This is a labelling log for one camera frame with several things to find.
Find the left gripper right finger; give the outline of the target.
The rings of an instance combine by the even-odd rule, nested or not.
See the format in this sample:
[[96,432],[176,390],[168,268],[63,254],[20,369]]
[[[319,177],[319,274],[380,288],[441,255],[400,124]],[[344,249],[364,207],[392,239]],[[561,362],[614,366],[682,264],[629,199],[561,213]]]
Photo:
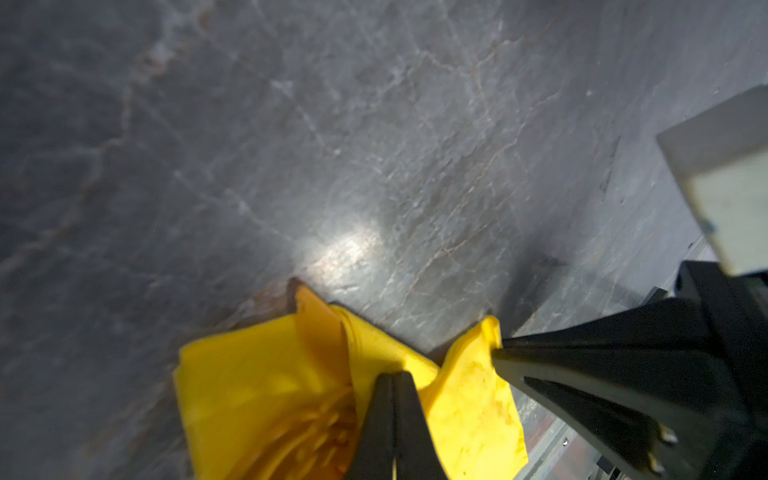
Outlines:
[[394,375],[394,464],[401,480],[447,480],[412,375]]

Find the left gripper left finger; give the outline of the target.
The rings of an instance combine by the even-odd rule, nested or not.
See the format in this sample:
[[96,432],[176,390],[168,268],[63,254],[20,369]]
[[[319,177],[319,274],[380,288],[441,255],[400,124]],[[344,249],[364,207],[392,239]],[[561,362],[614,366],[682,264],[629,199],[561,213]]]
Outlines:
[[358,444],[345,480],[392,480],[395,474],[395,384],[377,377]]

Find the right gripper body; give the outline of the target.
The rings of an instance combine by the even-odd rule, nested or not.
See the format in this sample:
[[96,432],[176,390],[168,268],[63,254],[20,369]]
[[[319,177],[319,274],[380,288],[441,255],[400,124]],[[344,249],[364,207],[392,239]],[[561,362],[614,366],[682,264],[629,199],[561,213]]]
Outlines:
[[754,435],[735,479],[767,477],[767,273],[730,277],[716,262],[685,261],[675,284],[696,300],[749,412]]

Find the yellow paper napkin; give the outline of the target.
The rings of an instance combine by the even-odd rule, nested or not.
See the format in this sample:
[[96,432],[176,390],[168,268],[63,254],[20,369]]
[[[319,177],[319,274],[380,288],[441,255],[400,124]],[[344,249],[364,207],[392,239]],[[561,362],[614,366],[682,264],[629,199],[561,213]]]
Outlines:
[[491,353],[501,346],[488,316],[437,365],[307,287],[294,313],[181,348],[173,373],[194,475],[231,479],[259,438],[303,407],[353,390],[359,432],[376,378],[409,372],[442,467],[451,479],[511,479],[527,464],[509,383]]

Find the yellow plastic fork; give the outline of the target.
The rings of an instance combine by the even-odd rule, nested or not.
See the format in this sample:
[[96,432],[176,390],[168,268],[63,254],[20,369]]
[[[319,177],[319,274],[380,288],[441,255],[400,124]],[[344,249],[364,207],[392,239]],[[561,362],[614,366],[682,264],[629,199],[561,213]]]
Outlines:
[[358,414],[351,387],[299,409],[259,438],[231,479],[341,479],[357,446]]

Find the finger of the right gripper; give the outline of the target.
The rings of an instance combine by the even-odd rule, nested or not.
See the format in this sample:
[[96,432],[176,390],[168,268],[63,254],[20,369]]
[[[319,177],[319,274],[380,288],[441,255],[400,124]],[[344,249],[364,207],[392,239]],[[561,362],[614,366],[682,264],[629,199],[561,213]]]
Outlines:
[[509,338],[491,358],[630,478],[750,475],[748,408],[693,301]]

